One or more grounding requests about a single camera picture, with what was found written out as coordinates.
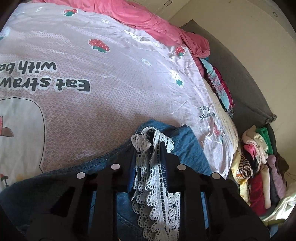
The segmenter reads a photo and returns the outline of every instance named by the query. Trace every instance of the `gray fabric panel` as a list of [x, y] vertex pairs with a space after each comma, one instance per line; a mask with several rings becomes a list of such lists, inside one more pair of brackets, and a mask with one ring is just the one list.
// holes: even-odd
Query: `gray fabric panel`
[[242, 63], [213, 35], [191, 20], [181, 27], [210, 43], [210, 63], [221, 73], [235, 103], [233, 122], [239, 136], [252, 125], [261, 127], [276, 119], [259, 87]]

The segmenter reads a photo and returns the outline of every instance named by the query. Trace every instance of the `folded clothes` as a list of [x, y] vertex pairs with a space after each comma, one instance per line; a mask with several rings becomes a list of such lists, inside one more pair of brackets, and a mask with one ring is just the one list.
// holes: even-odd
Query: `folded clothes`
[[269, 169], [268, 169], [267, 165], [262, 165], [261, 166], [260, 173], [261, 173], [261, 176], [262, 176], [265, 208], [269, 209], [271, 207], [270, 177], [269, 177]]
[[254, 169], [252, 168], [248, 158], [250, 158], [248, 156], [248, 152], [246, 150], [242, 149], [241, 160], [239, 163], [239, 172], [241, 173], [241, 175], [244, 179], [249, 179], [253, 176], [253, 173], [256, 173], [256, 172], [254, 172]]
[[248, 136], [249, 131], [253, 132], [252, 130], [254, 128], [250, 128], [248, 130], [246, 130], [243, 134], [242, 134], [242, 141], [245, 144], [253, 144], [255, 151], [257, 153], [257, 159], [260, 160], [261, 163], [265, 164], [266, 163], [266, 159], [268, 158], [268, 155], [265, 153], [265, 151], [262, 149], [262, 147], [260, 147], [258, 145], [258, 143], [252, 139], [251, 137]]
[[281, 174], [277, 172], [275, 162], [276, 157], [274, 155], [270, 155], [267, 159], [267, 163], [272, 169], [272, 179], [276, 187], [276, 193], [278, 194], [278, 197], [282, 199], [286, 192], [286, 182], [283, 181]]
[[205, 59], [200, 58], [200, 61], [205, 68], [206, 81], [218, 97], [224, 110], [231, 116], [233, 114], [233, 99], [226, 83], [222, 79], [220, 72]]
[[274, 135], [274, 130], [271, 127], [270, 124], [266, 124], [263, 127], [267, 128], [268, 136], [269, 136], [270, 143], [271, 143], [271, 146], [272, 146], [272, 151], [273, 151], [272, 154], [275, 155], [277, 153], [277, 150], [276, 150], [276, 137]]
[[242, 185], [247, 182], [247, 179], [244, 178], [244, 176], [241, 174], [241, 172], [239, 170], [239, 164], [240, 164], [241, 158], [242, 158], [242, 151], [241, 151], [241, 147], [239, 144], [236, 152], [233, 155], [233, 159], [232, 159], [232, 163], [231, 163], [231, 167], [230, 167], [233, 179], [239, 185]]
[[224, 88], [224, 90], [225, 90], [227, 96], [228, 96], [228, 99], [229, 99], [229, 109], [228, 109], [227, 113], [228, 113], [228, 114], [230, 115], [230, 117], [232, 118], [232, 117], [233, 117], [233, 114], [234, 114], [233, 108], [234, 108], [235, 104], [234, 104], [234, 102], [233, 102], [233, 98], [232, 98], [232, 96], [231, 96], [230, 90], [229, 90], [229, 88], [227, 87], [227, 84], [225, 83], [225, 81], [223, 80], [222, 75], [221, 75], [221, 73], [219, 72], [219, 70], [218, 70], [215, 66], [213, 66], [213, 69], [214, 69], [214, 71], [216, 72], [216, 74], [217, 74], [217, 76], [218, 76], [218, 78], [219, 78], [219, 80], [220, 80], [220, 82], [221, 82], [221, 84], [222, 84], [222, 86], [223, 86], [223, 88]]
[[239, 195], [249, 206], [251, 205], [249, 200], [248, 180], [239, 186]]
[[264, 150], [264, 154], [266, 154], [265, 152], [268, 150], [268, 146], [265, 140], [263, 139], [263, 137], [260, 134], [256, 133], [255, 131], [256, 131], [256, 126], [252, 126], [250, 129], [248, 129], [247, 136], [252, 138], [257, 143], [259, 148]]
[[276, 153], [275, 157], [276, 157], [275, 165], [276, 165], [277, 172], [281, 174], [282, 178], [284, 178], [284, 174], [286, 173], [286, 171], [289, 170], [290, 167], [287, 164], [286, 160], [279, 153]]
[[293, 211], [296, 204], [296, 182], [291, 183], [288, 186], [285, 196], [281, 199], [274, 212], [263, 221], [271, 221], [278, 219], [287, 219]]
[[251, 209], [258, 215], [266, 213], [262, 176], [258, 173], [254, 178], [249, 179]]
[[269, 135], [268, 135], [267, 128], [265, 128], [265, 127], [257, 128], [256, 132], [258, 134], [260, 134], [263, 137], [263, 139], [265, 140], [265, 142], [266, 142], [266, 144], [268, 146], [267, 154], [272, 155], [274, 152], [273, 152], [273, 149], [272, 149], [272, 145], [271, 145], [271, 142], [270, 142], [270, 138], [269, 138]]
[[272, 179], [272, 169], [268, 163], [266, 163], [269, 169], [269, 179], [270, 179], [270, 201], [272, 205], [277, 205], [280, 201], [280, 198], [277, 195], [276, 187], [274, 185], [274, 180]]
[[105, 14], [129, 27], [146, 31], [166, 46], [186, 45], [191, 51], [201, 76], [204, 77], [204, 70], [199, 58], [210, 55], [208, 40], [198, 34], [186, 32], [171, 25], [168, 21], [135, 2], [127, 2], [126, 0], [33, 0], [32, 2], [55, 3], [79, 8], [85, 12]]
[[262, 158], [260, 155], [258, 155], [258, 150], [256, 150], [256, 146], [253, 144], [245, 144], [244, 151], [246, 158], [249, 159], [249, 162], [251, 164], [253, 174], [255, 175], [260, 170]]

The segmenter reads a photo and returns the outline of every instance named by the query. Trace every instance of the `white wall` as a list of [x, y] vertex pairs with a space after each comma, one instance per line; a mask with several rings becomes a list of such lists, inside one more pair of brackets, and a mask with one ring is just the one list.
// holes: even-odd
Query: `white wall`
[[[286, 21], [284, 18], [275, 20], [270, 12], [266, 13], [259, 4], [254, 4], [255, 1], [259, 0], [252, 0], [253, 3], [247, 0], [191, 0], [170, 22], [182, 26], [193, 19], [245, 66], [278, 116], [272, 124], [278, 152], [287, 160], [290, 172], [296, 174], [294, 33], [290, 32], [291, 36], [284, 24], [284, 27], [280, 25]], [[273, 11], [271, 5], [265, 7]]]

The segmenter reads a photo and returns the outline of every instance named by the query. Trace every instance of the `white bedsheet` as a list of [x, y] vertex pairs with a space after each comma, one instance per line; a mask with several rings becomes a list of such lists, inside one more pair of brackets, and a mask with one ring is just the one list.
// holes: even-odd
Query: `white bedsheet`
[[20, 4], [0, 37], [9, 184], [110, 152], [149, 119], [189, 125], [212, 170], [227, 175], [237, 133], [187, 48], [177, 56], [111, 17], [50, 3]]

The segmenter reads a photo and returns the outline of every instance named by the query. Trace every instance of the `lace fabric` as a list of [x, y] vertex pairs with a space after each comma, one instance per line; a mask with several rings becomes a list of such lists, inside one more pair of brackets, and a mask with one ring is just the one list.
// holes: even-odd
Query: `lace fabric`
[[164, 186], [160, 165], [160, 143], [165, 142], [167, 152], [174, 142], [159, 130], [146, 127], [141, 134], [131, 137], [138, 154], [136, 158], [135, 194], [132, 206], [139, 214], [138, 225], [143, 237], [149, 241], [177, 241], [180, 223], [180, 193], [168, 193]]

